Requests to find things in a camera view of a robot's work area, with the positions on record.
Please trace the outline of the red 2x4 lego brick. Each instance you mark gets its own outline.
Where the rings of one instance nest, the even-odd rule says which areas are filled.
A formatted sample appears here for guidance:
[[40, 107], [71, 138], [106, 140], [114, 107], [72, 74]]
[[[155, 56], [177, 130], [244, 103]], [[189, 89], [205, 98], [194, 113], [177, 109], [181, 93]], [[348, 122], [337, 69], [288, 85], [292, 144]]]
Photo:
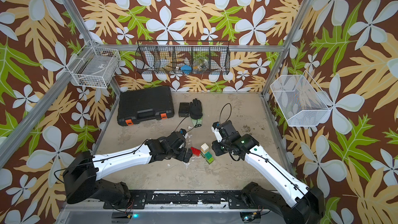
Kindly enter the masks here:
[[194, 148], [194, 147], [191, 147], [190, 149], [191, 149], [192, 153], [193, 153], [195, 156], [198, 156], [198, 157], [201, 156], [201, 150], [200, 150], [200, 149], [197, 149], [197, 148]]

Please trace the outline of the dark green 2x4 lego brick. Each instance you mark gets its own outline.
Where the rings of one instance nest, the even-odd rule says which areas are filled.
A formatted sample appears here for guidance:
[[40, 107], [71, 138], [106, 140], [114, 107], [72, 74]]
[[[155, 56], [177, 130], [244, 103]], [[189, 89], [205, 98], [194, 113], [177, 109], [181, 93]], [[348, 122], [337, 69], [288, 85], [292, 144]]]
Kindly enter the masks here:
[[201, 155], [202, 155], [202, 157], [204, 157], [206, 160], [209, 160], [209, 159], [211, 159], [212, 158], [212, 155], [211, 155], [211, 153], [208, 151], [208, 152], [206, 152], [206, 153], [201, 153]]

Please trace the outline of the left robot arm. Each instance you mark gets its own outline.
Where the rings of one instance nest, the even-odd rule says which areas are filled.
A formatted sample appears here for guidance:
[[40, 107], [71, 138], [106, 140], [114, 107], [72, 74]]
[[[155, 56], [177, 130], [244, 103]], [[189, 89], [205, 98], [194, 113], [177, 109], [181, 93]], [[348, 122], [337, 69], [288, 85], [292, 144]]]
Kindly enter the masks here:
[[97, 199], [116, 208], [128, 207], [133, 197], [126, 183], [112, 183], [106, 176], [121, 170], [163, 160], [176, 159], [187, 163], [192, 150], [186, 147], [187, 132], [172, 132], [167, 137], [145, 140], [141, 145], [105, 155], [85, 151], [63, 172], [67, 204]]

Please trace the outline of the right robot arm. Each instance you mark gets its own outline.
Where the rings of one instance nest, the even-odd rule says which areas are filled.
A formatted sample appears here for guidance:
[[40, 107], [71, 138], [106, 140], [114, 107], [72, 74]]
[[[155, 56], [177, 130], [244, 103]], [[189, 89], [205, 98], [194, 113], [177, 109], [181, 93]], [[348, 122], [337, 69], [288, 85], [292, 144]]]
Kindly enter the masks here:
[[240, 198], [246, 208], [266, 208], [281, 216], [287, 224], [318, 224], [325, 215], [323, 192], [309, 187], [278, 164], [250, 134], [240, 135], [230, 120], [213, 123], [215, 155], [229, 154], [247, 162], [276, 189], [266, 190], [251, 182]]

